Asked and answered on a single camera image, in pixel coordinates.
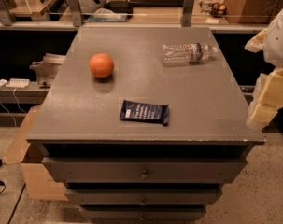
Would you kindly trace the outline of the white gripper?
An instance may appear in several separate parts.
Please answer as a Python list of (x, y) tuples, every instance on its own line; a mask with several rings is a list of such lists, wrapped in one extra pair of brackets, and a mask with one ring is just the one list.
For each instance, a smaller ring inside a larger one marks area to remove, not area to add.
[(264, 59), (277, 67), (269, 75), (260, 74), (249, 104), (246, 125), (261, 130), (283, 107), (283, 8), (267, 29), (262, 29), (246, 43), (245, 50), (254, 53), (263, 50)]

